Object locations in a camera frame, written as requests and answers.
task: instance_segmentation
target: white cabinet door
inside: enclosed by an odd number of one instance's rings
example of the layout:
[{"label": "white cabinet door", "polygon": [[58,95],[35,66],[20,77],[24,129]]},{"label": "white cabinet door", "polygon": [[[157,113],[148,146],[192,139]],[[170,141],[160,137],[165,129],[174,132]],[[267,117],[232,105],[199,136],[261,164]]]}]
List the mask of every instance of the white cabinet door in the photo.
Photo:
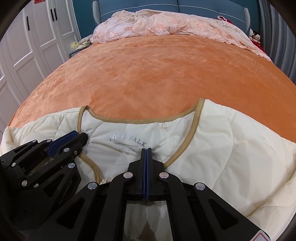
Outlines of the white cabinet door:
[{"label": "white cabinet door", "polygon": [[40,58],[47,68],[48,74],[50,74],[67,61],[67,56],[58,36],[55,19],[52,19],[51,1],[37,4],[31,1],[27,7],[25,10],[29,16],[30,32],[32,32]]},{"label": "white cabinet door", "polygon": [[59,38],[65,54],[69,58],[69,54],[72,52],[71,45],[79,39],[76,29],[73,27],[74,16],[70,9],[69,0],[51,1]]},{"label": "white cabinet door", "polygon": [[1,41],[9,72],[25,99],[48,75],[29,33],[27,7],[14,19]]},{"label": "white cabinet door", "polygon": [[23,101],[24,98],[8,71],[0,45],[0,132],[4,132]]}]

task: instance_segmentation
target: white quilted vest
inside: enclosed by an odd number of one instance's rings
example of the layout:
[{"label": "white quilted vest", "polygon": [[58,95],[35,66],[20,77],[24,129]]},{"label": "white quilted vest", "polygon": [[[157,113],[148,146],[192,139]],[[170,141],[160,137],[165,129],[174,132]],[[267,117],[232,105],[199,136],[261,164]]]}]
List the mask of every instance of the white quilted vest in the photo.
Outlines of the white quilted vest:
[{"label": "white quilted vest", "polygon": [[[88,107],[49,114],[22,128],[7,127],[0,155],[33,139],[88,134],[79,190],[111,181],[152,148],[153,158],[182,182],[203,182],[276,240],[296,212],[296,144],[234,109],[200,99],[197,106],[162,120],[110,120]],[[172,240],[165,202],[130,203],[126,240]]]}]

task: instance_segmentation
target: lace fabric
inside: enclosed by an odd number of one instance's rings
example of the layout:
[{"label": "lace fabric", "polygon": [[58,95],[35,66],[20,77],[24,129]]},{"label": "lace fabric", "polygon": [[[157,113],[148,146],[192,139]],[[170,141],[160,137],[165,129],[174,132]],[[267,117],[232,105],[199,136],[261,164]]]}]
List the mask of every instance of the lace fabric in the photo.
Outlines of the lace fabric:
[{"label": "lace fabric", "polygon": [[177,12],[143,9],[137,12],[119,11],[98,25],[92,43],[106,43],[127,37],[187,34],[214,39],[247,49],[271,59],[235,25],[218,19]]}]

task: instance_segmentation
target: red sticker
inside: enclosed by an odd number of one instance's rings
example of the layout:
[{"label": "red sticker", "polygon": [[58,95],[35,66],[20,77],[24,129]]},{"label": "red sticker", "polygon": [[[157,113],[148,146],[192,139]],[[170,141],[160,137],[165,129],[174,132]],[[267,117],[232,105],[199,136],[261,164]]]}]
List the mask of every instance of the red sticker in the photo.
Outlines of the red sticker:
[{"label": "red sticker", "polygon": [[269,237],[260,230],[252,239],[251,241],[270,241]]}]

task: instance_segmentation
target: orange velvet blanket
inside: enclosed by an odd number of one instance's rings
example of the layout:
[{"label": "orange velvet blanket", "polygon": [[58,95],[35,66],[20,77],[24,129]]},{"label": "orange velvet blanket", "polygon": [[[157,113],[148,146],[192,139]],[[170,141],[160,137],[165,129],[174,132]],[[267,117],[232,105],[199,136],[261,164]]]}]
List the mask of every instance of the orange velvet blanket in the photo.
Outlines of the orange velvet blanket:
[{"label": "orange velvet blanket", "polygon": [[296,86],[280,69],[248,50],[187,35],[133,37],[83,50],[33,91],[10,126],[83,105],[108,118],[166,118],[200,97],[296,142]]}]

